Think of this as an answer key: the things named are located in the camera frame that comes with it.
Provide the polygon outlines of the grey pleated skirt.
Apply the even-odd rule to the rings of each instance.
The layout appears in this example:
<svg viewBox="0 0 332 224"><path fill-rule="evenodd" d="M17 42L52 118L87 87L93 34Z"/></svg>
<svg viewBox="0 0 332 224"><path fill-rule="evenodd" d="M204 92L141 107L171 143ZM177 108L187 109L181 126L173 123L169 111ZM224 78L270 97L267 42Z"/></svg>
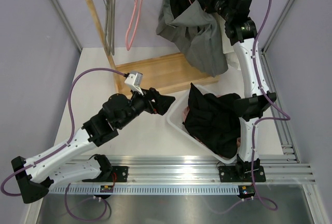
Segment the grey pleated skirt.
<svg viewBox="0 0 332 224"><path fill-rule="evenodd" d="M195 0L163 0L156 34L174 43L188 63L215 77L228 70L219 24Z"/></svg>

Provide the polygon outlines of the pink pleated skirt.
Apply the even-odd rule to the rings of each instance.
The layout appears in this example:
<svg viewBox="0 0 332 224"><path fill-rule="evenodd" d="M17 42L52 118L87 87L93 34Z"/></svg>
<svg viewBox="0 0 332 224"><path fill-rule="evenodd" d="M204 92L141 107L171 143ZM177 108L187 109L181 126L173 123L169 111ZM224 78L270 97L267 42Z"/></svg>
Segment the pink pleated skirt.
<svg viewBox="0 0 332 224"><path fill-rule="evenodd" d="M183 112L183 125L192 137L215 154L228 159L236 155L241 131L240 122L233 114L187 107Z"/></svg>

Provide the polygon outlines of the large black skirt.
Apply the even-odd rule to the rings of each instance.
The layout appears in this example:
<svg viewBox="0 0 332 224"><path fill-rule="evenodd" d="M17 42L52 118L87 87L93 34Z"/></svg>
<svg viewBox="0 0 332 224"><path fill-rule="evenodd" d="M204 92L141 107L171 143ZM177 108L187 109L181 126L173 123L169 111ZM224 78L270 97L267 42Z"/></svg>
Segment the large black skirt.
<svg viewBox="0 0 332 224"><path fill-rule="evenodd" d="M237 139L241 136L239 117L234 102L240 96L229 93L215 96L202 94L191 84L188 108L183 125L187 132L215 154L227 159L237 154Z"/></svg>

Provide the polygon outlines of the grey metal hanger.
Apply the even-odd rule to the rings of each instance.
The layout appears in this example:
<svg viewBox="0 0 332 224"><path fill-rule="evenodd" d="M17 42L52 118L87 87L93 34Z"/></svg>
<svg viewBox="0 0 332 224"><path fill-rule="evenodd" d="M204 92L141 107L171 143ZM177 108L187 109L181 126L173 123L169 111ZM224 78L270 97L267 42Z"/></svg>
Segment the grey metal hanger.
<svg viewBox="0 0 332 224"><path fill-rule="evenodd" d="M112 54L114 48L112 44L113 39L113 21L112 21L112 7L113 0L102 0L105 6L105 22L104 22L104 40L103 44L106 49L106 54Z"/></svg>
<svg viewBox="0 0 332 224"><path fill-rule="evenodd" d="M104 45L107 55L115 54L115 7L116 0L103 0L105 6Z"/></svg>

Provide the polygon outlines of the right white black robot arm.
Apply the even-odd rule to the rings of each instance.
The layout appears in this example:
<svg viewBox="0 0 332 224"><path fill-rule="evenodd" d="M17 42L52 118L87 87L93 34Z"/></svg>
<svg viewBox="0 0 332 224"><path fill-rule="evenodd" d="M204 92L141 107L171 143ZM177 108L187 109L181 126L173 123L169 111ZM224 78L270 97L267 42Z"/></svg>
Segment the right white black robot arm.
<svg viewBox="0 0 332 224"><path fill-rule="evenodd" d="M264 168L255 150L257 122L276 100L264 81L258 44L257 28L249 17L252 0L198 0L207 13L217 13L224 20L225 34L234 49L244 82L244 98L234 103L241 125L241 145L235 165L220 169L222 182L265 182Z"/></svg>

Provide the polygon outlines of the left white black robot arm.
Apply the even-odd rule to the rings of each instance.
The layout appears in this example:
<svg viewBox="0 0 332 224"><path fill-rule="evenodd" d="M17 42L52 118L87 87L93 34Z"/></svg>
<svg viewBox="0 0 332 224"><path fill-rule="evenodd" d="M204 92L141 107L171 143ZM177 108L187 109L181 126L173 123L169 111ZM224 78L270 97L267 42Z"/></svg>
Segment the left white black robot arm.
<svg viewBox="0 0 332 224"><path fill-rule="evenodd" d="M133 92L130 99L123 94L113 94L68 140L33 157L12 159L23 203L38 201L59 185L80 180L109 180L113 169L105 155L96 155L75 165L66 163L109 142L143 112L163 116L174 101L175 97L162 95L154 88L144 89L142 94Z"/></svg>

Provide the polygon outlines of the white ruffled skirt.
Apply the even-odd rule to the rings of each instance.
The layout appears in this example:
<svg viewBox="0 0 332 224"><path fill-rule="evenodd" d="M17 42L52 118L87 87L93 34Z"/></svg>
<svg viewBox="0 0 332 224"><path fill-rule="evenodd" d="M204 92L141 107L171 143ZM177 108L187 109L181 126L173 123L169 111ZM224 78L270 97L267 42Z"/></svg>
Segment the white ruffled skirt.
<svg viewBox="0 0 332 224"><path fill-rule="evenodd" d="M226 61L228 65L232 66L233 68L237 70L241 70L240 68L240 62L239 59L233 49L233 47L230 44L230 40L226 35L225 31L225 20L223 18L220 19L220 33L222 36L222 46L223 46L223 54L226 57Z"/></svg>

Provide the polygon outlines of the white perforated plastic basket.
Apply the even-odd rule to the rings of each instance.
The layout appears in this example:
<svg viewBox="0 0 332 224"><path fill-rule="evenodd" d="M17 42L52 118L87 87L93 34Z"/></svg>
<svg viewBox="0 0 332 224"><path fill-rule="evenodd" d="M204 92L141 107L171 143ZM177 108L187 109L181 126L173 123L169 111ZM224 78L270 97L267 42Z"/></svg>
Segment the white perforated plastic basket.
<svg viewBox="0 0 332 224"><path fill-rule="evenodd" d="M186 128L183 125L183 112L188 106L189 91L190 89L185 90L184 94L177 98L176 101L172 104L167 113L167 123L182 136L189 139L192 143L196 144L198 147L206 151L209 155L213 156L218 161L224 164L234 163L237 155L229 159L219 156L187 132Z"/></svg>

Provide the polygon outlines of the wooden clothes rack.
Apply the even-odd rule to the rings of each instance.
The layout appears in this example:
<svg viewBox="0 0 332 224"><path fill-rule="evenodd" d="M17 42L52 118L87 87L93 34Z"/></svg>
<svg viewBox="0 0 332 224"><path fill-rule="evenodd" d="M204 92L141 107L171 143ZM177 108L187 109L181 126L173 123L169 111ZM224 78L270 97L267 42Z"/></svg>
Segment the wooden clothes rack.
<svg viewBox="0 0 332 224"><path fill-rule="evenodd" d="M104 31L94 2L93 0L85 1L106 53L103 44ZM208 85L210 83L215 83L219 77L219 75L212 77L191 66L186 60L185 55L180 51L174 54L121 65L115 65L113 55L106 54L106 56L112 69L116 69L120 73L138 71L143 74L143 86L154 87L163 93L173 93L185 90L189 87L189 84L192 81L199 82L202 85Z"/></svg>

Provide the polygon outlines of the aluminium mounting rail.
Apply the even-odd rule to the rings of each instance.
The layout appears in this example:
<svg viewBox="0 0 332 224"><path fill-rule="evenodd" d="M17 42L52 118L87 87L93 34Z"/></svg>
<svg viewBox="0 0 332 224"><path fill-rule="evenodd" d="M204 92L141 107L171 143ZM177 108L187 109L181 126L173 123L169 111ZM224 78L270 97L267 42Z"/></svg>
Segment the aluminium mounting rail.
<svg viewBox="0 0 332 224"><path fill-rule="evenodd" d="M108 156L112 165L127 166L129 185L217 185L218 168L213 156ZM262 155L267 184L314 184L310 164L294 154Z"/></svg>

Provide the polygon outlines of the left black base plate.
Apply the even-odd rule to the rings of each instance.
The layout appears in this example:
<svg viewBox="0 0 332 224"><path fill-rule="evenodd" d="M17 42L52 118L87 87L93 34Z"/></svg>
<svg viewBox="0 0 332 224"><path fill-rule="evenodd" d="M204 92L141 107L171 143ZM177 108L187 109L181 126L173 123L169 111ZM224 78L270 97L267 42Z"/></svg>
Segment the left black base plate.
<svg viewBox="0 0 332 224"><path fill-rule="evenodd" d="M112 172L104 179L95 178L95 179L85 179L82 182L85 183L113 183L115 180L116 183L126 183L128 179L128 166L113 166Z"/></svg>

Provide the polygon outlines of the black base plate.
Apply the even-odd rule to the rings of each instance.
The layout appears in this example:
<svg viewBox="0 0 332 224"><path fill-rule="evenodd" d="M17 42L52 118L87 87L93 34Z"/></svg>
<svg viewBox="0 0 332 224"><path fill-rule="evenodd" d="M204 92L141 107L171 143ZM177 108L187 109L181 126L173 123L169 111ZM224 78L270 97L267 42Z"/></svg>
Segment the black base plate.
<svg viewBox="0 0 332 224"><path fill-rule="evenodd" d="M246 168L241 171L235 165L230 166L219 166L219 179L221 183L252 183L252 170L251 168ZM265 171L262 166L254 167L253 169L254 180L256 183L266 182Z"/></svg>
<svg viewBox="0 0 332 224"><path fill-rule="evenodd" d="M82 182L85 183L113 183L115 180L116 183L126 183L128 179L128 166L113 166L112 172L104 179L95 178L95 179L85 179Z"/></svg>

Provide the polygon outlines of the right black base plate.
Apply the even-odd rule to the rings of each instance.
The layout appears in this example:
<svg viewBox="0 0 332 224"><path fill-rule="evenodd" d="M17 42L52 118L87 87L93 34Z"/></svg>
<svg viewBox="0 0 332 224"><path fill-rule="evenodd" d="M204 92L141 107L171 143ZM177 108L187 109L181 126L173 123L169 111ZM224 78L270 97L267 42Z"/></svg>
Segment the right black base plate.
<svg viewBox="0 0 332 224"><path fill-rule="evenodd" d="M252 183L252 170L251 168L246 168L241 171L235 165L230 166L219 166L219 179L221 183ZM266 182L265 171L262 166L254 167L253 169L254 180L256 183Z"/></svg>

